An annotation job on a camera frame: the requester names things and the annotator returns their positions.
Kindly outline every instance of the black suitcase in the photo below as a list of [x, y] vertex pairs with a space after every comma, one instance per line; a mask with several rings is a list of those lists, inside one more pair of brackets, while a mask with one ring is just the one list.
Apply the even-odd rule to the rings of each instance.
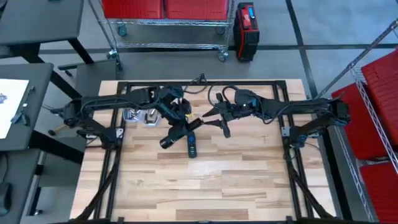
[[234, 23], [234, 39], [238, 60], [242, 62], [252, 61], [260, 39], [253, 2], [238, 4]]

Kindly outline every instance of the black table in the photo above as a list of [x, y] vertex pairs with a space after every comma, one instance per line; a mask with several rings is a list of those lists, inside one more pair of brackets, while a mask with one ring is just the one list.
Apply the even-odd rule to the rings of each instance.
[[[44, 63], [39, 57], [41, 43], [67, 40], [85, 63], [94, 63], [78, 40], [83, 0], [12, 0], [0, 20], [0, 46], [8, 46], [29, 63]], [[80, 97], [59, 74], [51, 82], [70, 98]]]
[[[25, 92], [19, 105], [20, 110], [23, 102], [27, 103], [25, 112], [30, 118], [30, 126], [24, 126], [22, 121], [12, 124], [6, 139], [0, 139], [0, 152], [7, 151], [9, 158], [6, 182], [12, 184], [12, 207], [5, 217], [0, 218], [0, 223], [19, 223], [33, 176], [37, 173], [40, 150], [79, 164], [83, 160], [83, 153], [79, 150], [34, 131], [52, 71], [50, 63], [0, 66], [0, 78], [29, 80], [27, 89], [35, 87], [29, 97]], [[0, 160], [1, 174], [4, 169], [2, 162], [3, 159]]]

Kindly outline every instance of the table leg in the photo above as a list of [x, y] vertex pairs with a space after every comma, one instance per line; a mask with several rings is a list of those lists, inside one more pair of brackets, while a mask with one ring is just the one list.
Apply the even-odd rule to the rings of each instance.
[[77, 38], [68, 41], [69, 44], [73, 47], [73, 49], [76, 50], [76, 52], [80, 55], [81, 59], [83, 59], [83, 61], [86, 64], [94, 63], [93, 59], [90, 57], [86, 49], [82, 46], [82, 44]]
[[84, 153], [37, 131], [33, 131], [29, 147], [38, 148], [77, 164], [83, 162]]
[[[28, 47], [10, 47], [15, 55], [20, 55], [29, 63], [45, 63], [32, 49]], [[57, 72], [53, 71], [50, 81], [68, 95], [71, 99], [81, 98], [81, 95], [67, 81], [65, 81]]]

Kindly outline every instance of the wooden table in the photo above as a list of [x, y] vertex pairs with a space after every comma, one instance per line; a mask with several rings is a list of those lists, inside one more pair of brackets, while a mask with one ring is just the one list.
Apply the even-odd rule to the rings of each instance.
[[[286, 80], [289, 98], [304, 100], [301, 80]], [[116, 93], [117, 81], [102, 82], [100, 95]], [[270, 86], [238, 86], [258, 95], [273, 98]], [[220, 92], [222, 86], [213, 89]], [[233, 99], [233, 91], [227, 91]], [[193, 113], [201, 116], [211, 109], [207, 91], [185, 95]], [[95, 120], [109, 125], [112, 111], [98, 111]], [[296, 125], [311, 120], [310, 115], [295, 115]], [[232, 137], [225, 139], [220, 128], [202, 126], [197, 135], [198, 157], [187, 156], [187, 140], [163, 150], [159, 140], [167, 134], [167, 121], [156, 128], [128, 123], [123, 142], [121, 165], [113, 209], [113, 220], [285, 220], [294, 217], [292, 197], [280, 128], [277, 121], [264, 125], [250, 117], [230, 123]], [[307, 142], [317, 145], [316, 140]], [[308, 185], [314, 196], [332, 215], [335, 214], [319, 149], [301, 149]], [[104, 150], [86, 150], [76, 190], [71, 218], [79, 215], [98, 189]], [[106, 199], [103, 201], [104, 215]], [[300, 192], [302, 211], [305, 214]]]

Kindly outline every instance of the computer mouse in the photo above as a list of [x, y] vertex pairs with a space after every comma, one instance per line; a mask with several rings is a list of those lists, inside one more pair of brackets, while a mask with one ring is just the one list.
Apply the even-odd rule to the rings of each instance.
[[0, 184], [0, 217], [7, 215], [11, 208], [11, 184]]

